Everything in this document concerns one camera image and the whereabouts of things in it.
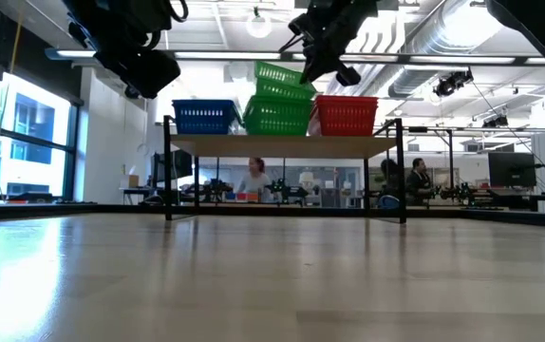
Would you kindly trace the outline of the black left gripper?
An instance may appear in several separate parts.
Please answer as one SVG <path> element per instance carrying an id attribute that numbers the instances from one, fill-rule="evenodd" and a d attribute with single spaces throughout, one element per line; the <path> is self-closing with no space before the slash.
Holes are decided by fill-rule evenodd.
<path id="1" fill-rule="evenodd" d="M 177 61 L 159 50 L 124 45 L 98 47 L 94 57 L 146 99 L 155 99 L 180 75 Z"/>

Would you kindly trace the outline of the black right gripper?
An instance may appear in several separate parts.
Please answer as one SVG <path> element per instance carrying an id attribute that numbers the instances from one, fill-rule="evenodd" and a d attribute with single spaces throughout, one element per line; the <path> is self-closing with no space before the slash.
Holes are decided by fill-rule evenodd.
<path id="1" fill-rule="evenodd" d="M 337 69 L 348 44 L 368 17 L 378 16 L 380 0 L 310 0 L 307 12 L 289 23 L 303 37 L 306 63 L 300 83 L 310 83 Z"/>

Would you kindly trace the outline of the green plastic basket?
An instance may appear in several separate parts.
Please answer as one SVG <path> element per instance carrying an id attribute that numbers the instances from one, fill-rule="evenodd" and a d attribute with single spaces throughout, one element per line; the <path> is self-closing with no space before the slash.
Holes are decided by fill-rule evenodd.
<path id="1" fill-rule="evenodd" d="M 301 73 L 281 66 L 254 63 L 255 94 L 310 101 L 317 90 L 311 83 L 301 84 Z"/>
<path id="2" fill-rule="evenodd" d="M 253 95 L 243 114 L 248 135 L 305 136 L 312 101 Z"/>

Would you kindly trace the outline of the blue plastic basket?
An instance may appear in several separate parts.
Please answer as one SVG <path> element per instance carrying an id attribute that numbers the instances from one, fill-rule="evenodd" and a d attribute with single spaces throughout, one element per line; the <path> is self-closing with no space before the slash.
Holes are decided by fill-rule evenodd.
<path id="1" fill-rule="evenodd" d="M 237 105 L 237 103 L 227 99 L 174 99 L 172 105 Z"/>
<path id="2" fill-rule="evenodd" d="M 242 125 L 235 105 L 173 105 L 180 135 L 231 135 Z"/>

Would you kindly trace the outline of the wooden shelf black metal legs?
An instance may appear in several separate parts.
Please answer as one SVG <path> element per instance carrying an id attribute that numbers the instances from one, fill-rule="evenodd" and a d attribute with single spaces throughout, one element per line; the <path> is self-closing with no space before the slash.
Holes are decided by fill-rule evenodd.
<path id="1" fill-rule="evenodd" d="M 396 149 L 396 163 L 399 165 L 399 177 L 404 177 L 403 122 L 400 119 L 385 123 L 370 136 L 267 136 L 267 135 L 180 135 L 170 132 L 169 116 L 163 118 L 163 146 L 165 165 L 170 166 L 171 147 L 175 146 L 193 156 L 193 178 L 195 192 L 191 207 L 201 206 L 199 199 L 199 162 L 202 158 L 242 158 L 260 157 L 288 159 L 320 160 L 361 160 L 364 167 L 363 207 L 370 210 L 369 203 L 369 160 L 391 148 Z M 165 190 L 171 190 L 171 179 L 166 173 Z M 401 202 L 396 209 L 397 220 L 406 223 L 406 199 L 404 181 L 399 181 Z M 172 217 L 171 203 L 165 204 L 165 217 Z"/>

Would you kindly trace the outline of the long linear ceiling light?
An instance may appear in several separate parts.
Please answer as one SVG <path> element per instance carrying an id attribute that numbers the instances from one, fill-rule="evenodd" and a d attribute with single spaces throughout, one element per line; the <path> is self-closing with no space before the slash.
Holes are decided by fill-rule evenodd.
<path id="1" fill-rule="evenodd" d="M 307 58 L 297 52 L 231 51 L 231 50 L 164 50 L 178 61 L 263 61 L 303 63 Z M 489 67 L 545 67 L 541 56 L 451 55 L 404 53 L 348 53 L 340 57 L 347 64 L 425 65 L 425 66 L 489 66 Z"/>

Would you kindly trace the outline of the black computer monitor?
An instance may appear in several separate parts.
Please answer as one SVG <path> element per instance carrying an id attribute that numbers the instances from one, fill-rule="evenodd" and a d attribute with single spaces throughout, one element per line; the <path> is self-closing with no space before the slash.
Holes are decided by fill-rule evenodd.
<path id="1" fill-rule="evenodd" d="M 155 153 L 151 159 L 152 180 L 163 182 L 169 173 L 171 180 L 177 180 L 193 175 L 193 156 L 183 150 L 176 150 L 170 153 L 170 166 L 165 165 L 165 155 Z"/>
<path id="2" fill-rule="evenodd" d="M 535 156 L 528 153 L 490 152 L 489 179 L 492 187 L 536 186 Z"/>

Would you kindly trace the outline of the person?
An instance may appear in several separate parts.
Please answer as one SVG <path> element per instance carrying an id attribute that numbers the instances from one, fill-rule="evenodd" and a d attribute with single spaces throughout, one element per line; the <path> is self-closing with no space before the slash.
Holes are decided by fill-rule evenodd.
<path id="1" fill-rule="evenodd" d="M 260 202 L 269 202 L 272 199 L 268 188 L 272 181 L 265 173 L 265 162 L 261 158 L 249 158 L 249 172 L 241 179 L 237 193 L 257 194 Z"/>
<path id="2" fill-rule="evenodd" d="M 434 197 L 435 189 L 422 158 L 413 160 L 412 170 L 405 181 L 405 191 L 407 203 L 411 206 L 424 205 L 426 200 Z"/>
<path id="3" fill-rule="evenodd" d="M 399 165 L 392 159 L 385 159 L 381 162 L 381 170 L 385 180 L 382 194 L 397 197 L 399 190 Z"/>

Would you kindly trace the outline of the large window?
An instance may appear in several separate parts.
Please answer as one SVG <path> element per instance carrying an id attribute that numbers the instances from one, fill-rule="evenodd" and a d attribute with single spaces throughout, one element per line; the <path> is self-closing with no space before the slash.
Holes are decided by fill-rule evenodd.
<path id="1" fill-rule="evenodd" d="M 0 80 L 0 203 L 68 200 L 78 107 L 27 80 Z"/>

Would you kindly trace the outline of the background desk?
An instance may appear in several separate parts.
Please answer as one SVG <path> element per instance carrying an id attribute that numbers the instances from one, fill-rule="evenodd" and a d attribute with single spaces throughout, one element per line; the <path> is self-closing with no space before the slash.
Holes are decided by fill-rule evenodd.
<path id="1" fill-rule="evenodd" d="M 538 205 L 542 202 L 545 211 L 545 192 L 533 194 L 527 189 L 472 189 L 468 201 L 472 207 L 502 207 L 530 212 L 537 212 Z"/>

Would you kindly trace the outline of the silver ventilation duct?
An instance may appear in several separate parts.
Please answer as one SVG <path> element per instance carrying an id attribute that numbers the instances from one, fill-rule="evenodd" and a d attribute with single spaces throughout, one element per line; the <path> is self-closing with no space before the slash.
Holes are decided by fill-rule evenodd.
<path id="1" fill-rule="evenodd" d="M 442 0 L 421 25 L 410 31 L 396 49 L 405 54 L 468 54 L 501 29 L 486 8 L 471 4 L 481 0 Z M 437 75 L 435 70 L 385 65 L 358 67 L 358 85 L 333 89 L 333 94 L 404 99 Z"/>

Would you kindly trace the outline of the black overhead rail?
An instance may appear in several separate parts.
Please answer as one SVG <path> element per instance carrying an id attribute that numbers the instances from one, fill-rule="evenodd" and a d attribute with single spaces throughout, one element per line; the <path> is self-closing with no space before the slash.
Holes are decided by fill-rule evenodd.
<path id="1" fill-rule="evenodd" d="M 537 127 L 439 127 L 439 126 L 408 126 L 404 130 L 409 133 L 432 133 L 432 132 L 460 132 L 460 133 L 545 133 L 545 128 Z"/>

